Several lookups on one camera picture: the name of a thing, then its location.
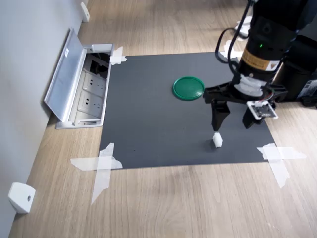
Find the power socket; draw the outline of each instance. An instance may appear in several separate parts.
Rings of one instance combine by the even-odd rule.
[[[87,113],[77,111],[76,118],[75,118],[75,125],[96,125],[97,120],[100,120],[100,118],[94,117]]]
[[[106,90],[106,81],[97,75],[86,72],[83,89],[103,97]]]
[[[103,99],[93,95],[92,93],[82,91],[79,99],[78,110],[94,117],[101,118]]]

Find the metal cover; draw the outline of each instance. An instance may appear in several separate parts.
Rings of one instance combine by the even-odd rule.
[[[71,29],[44,102],[61,121],[68,121],[87,50]]]

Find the black mat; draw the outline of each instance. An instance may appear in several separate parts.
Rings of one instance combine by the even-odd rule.
[[[257,147],[273,143],[266,123],[245,129],[246,105],[228,103],[231,114],[215,148],[211,105],[203,98],[184,102],[172,86],[194,76],[206,87],[231,81],[228,65],[214,53],[131,56],[111,69],[100,150],[114,142],[114,157],[123,168],[262,162]]]

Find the white tape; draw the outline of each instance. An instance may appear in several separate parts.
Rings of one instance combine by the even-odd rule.
[[[71,163],[82,171],[97,170],[91,204],[101,192],[109,188],[111,169],[122,169],[120,161],[113,155],[114,144],[110,143],[106,149],[99,152],[99,157],[70,159]]]
[[[122,55],[122,52],[123,52],[122,46],[113,51],[112,56],[110,56],[111,65],[121,64],[121,62],[127,61],[127,58]]]
[[[231,44],[231,40],[227,41],[226,44],[223,46],[224,52],[220,52],[226,58],[228,58],[230,44]],[[234,47],[232,47],[232,50],[231,50],[231,57],[232,58],[236,58],[236,57],[241,58],[242,54],[243,54],[243,51],[235,51]]]
[[[277,147],[274,143],[257,148],[264,160],[268,160],[280,188],[286,184],[286,179],[290,178],[284,160],[304,159],[306,155],[296,151],[293,147]]]
[[[252,16],[247,16],[242,24],[242,27],[240,29],[240,34],[244,37],[247,37],[249,35],[249,30],[250,30],[250,23],[252,20]],[[240,24],[240,21],[237,21],[238,25],[234,28],[235,30],[238,29],[238,26]]]
[[[76,158],[70,159],[71,163],[82,171],[97,170],[98,159],[111,159],[110,167],[101,167],[99,170],[106,169],[122,169],[120,161],[116,160],[113,156],[89,157],[89,158]]]

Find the green lid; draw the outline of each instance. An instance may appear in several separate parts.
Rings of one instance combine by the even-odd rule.
[[[192,101],[200,98],[204,93],[204,83],[195,77],[177,79],[173,85],[175,96],[181,100]]]

